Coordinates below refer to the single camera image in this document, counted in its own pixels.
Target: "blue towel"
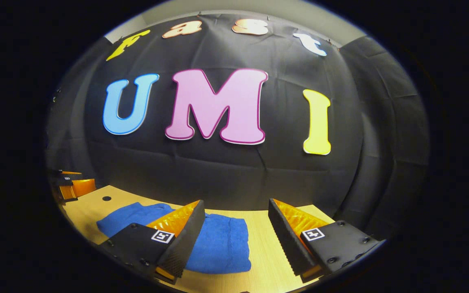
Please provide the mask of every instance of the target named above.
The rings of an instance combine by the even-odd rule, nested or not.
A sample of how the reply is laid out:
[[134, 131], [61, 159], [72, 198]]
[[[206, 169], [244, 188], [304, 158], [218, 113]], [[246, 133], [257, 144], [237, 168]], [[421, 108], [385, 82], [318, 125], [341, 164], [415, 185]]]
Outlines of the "blue towel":
[[[112, 212], [98, 221], [97, 227], [111, 237], [131, 223], [147, 225], [172, 211], [164, 203], [142, 206], [136, 202]], [[186, 269], [205, 274], [249, 271], [248, 240], [249, 233], [244, 219], [206, 214]]]

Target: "letter m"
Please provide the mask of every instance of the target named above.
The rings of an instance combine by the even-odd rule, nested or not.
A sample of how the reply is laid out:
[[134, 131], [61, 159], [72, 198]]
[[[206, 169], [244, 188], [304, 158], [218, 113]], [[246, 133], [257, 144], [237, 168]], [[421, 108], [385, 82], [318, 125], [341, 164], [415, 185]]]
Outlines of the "letter m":
[[215, 93], [205, 73], [200, 69], [184, 70], [173, 76], [177, 95], [173, 120], [166, 128], [166, 136], [175, 140], [191, 139], [195, 130], [189, 126], [190, 111], [202, 137], [210, 139], [226, 111], [227, 125], [220, 137], [236, 144], [259, 144], [265, 140], [260, 129], [259, 104], [262, 84], [267, 73], [257, 69], [238, 69]]

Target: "table surface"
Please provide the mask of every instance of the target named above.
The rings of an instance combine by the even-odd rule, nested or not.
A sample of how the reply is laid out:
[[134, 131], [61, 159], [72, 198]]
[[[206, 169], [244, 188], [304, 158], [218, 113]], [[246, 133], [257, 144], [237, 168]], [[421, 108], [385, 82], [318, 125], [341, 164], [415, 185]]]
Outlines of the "table surface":
[[[143, 206], [161, 203], [160, 201], [134, 195], [127, 191], [106, 186], [77, 201], [67, 202], [60, 206], [66, 212], [75, 228], [88, 240], [101, 244], [108, 239], [97, 228], [97, 221], [103, 219], [113, 211], [123, 206], [139, 202]], [[168, 204], [174, 209], [180, 208], [177, 204]], [[300, 210], [310, 213], [328, 223], [334, 220], [313, 205], [299, 206]], [[294, 276], [292, 268], [285, 257], [278, 238], [264, 211], [221, 211], [205, 209], [208, 214], [219, 214], [237, 219], [245, 219], [249, 231], [249, 260], [251, 269], [243, 273], [234, 274], [202, 274], [195, 271], [184, 270], [182, 278], [178, 278], [175, 285], [160, 281], [162, 284], [175, 289], [195, 293], [285, 293], [316, 282], [303, 283], [299, 276]]]

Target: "textured black pad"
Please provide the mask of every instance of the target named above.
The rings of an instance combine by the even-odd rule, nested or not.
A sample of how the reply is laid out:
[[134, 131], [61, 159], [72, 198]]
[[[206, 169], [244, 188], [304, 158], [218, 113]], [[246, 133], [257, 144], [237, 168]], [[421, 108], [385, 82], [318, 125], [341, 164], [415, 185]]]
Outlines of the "textured black pad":
[[317, 265], [311, 254], [296, 237], [289, 222], [273, 199], [269, 200], [269, 220], [292, 267], [292, 271], [294, 271], [294, 275], [303, 274]]
[[189, 256], [199, 237], [200, 230], [205, 220], [204, 201], [198, 202], [189, 216], [184, 229], [173, 244], [162, 254], [158, 260], [158, 266], [175, 277], [181, 277]]
[[345, 221], [322, 226], [311, 234], [300, 235], [324, 270], [334, 272], [360, 258], [379, 243]]
[[155, 241], [152, 237], [156, 233], [160, 232], [154, 228], [132, 223], [99, 247], [127, 269], [144, 277], [153, 276], [160, 256], [175, 241], [174, 235], [168, 243]]

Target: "wrinkled fabric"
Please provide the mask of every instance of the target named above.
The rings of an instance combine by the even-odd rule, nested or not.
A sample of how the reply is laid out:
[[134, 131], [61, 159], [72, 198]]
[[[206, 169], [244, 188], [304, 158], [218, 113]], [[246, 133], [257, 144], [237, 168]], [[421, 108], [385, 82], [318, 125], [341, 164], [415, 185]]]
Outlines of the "wrinkled fabric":
[[[142, 206], [139, 202], [117, 209], [97, 227], [111, 237], [131, 223], [147, 225], [174, 211], [164, 203]], [[206, 214], [186, 269], [205, 274], [240, 273], [251, 269], [249, 233], [244, 219]]]

